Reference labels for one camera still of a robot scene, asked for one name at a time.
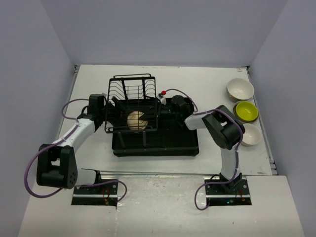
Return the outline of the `black wire dish rack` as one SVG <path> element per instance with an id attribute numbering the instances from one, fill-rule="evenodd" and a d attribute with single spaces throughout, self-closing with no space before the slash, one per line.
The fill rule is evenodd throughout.
<path id="1" fill-rule="evenodd" d="M 109 80 L 105 132 L 113 134 L 113 140 L 118 142 L 119 149 L 147 147 L 146 135 L 158 129 L 156 94 L 156 78 L 150 73 L 115 75 Z M 148 122 L 146 129 L 129 129 L 127 116 L 119 113 L 112 101 L 113 96 L 122 100 L 131 112 L 143 112 L 140 119 Z"/>

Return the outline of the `tan wooden bowl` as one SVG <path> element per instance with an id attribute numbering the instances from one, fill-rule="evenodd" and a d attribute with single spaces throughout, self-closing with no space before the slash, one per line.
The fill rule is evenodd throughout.
<path id="1" fill-rule="evenodd" d="M 141 120 L 140 117 L 144 115 L 141 111 L 133 111 L 127 116 L 127 125 L 131 130 L 144 130 L 148 122 Z"/>

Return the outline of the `teal glazed bowl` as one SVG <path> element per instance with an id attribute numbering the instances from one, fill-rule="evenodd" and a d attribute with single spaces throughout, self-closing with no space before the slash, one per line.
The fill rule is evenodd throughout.
<path id="1" fill-rule="evenodd" d="M 226 91 L 229 98 L 234 101 L 249 100 L 254 95 L 253 85 L 244 79 L 235 78 L 227 83 Z"/>

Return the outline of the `cream floral bowl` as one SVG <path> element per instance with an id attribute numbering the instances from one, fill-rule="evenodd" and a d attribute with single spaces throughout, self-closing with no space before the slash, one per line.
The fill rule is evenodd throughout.
<path id="1" fill-rule="evenodd" d="M 243 126 L 245 128 L 245 133 L 241 144 L 244 146 L 257 145 L 262 137 L 260 130 L 256 126 L 248 123 L 245 123 Z"/>

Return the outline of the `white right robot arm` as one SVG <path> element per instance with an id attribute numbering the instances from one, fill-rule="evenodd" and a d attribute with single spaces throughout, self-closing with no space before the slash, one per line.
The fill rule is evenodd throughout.
<path id="1" fill-rule="evenodd" d="M 226 194 L 233 193 L 241 181 L 238 149 L 245 128 L 224 105 L 206 112 L 191 112 L 187 103 L 189 97 L 175 95 L 171 98 L 171 111 L 174 117 L 188 130 L 207 129 L 213 141 L 220 148 L 221 172 L 219 185 Z"/>

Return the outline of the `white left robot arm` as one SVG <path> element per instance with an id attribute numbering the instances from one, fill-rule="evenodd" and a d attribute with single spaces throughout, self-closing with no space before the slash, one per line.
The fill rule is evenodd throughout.
<path id="1" fill-rule="evenodd" d="M 76 118 L 67 117 L 62 108 L 64 118 L 74 120 L 75 124 L 52 144 L 43 144 L 40 147 L 36 155 L 38 185 L 59 189 L 80 187 L 97 194 L 105 185 L 123 184 L 116 179 L 103 182 L 100 171 L 77 167 L 76 152 L 106 121 L 104 94 L 92 94 L 87 101 L 87 113 L 81 113 Z"/>

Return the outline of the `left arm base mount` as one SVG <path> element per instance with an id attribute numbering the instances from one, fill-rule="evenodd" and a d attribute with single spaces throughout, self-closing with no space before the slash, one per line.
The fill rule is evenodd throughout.
<path id="1" fill-rule="evenodd" d="M 117 207 L 117 192 L 118 182 L 97 187 L 76 187 L 71 205 Z"/>

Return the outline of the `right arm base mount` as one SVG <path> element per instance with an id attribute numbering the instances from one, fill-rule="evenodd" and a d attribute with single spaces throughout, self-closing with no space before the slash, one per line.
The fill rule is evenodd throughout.
<path id="1" fill-rule="evenodd" d="M 209 206 L 252 205 L 249 186 L 245 176 L 226 185 L 206 185 L 206 202 Z"/>

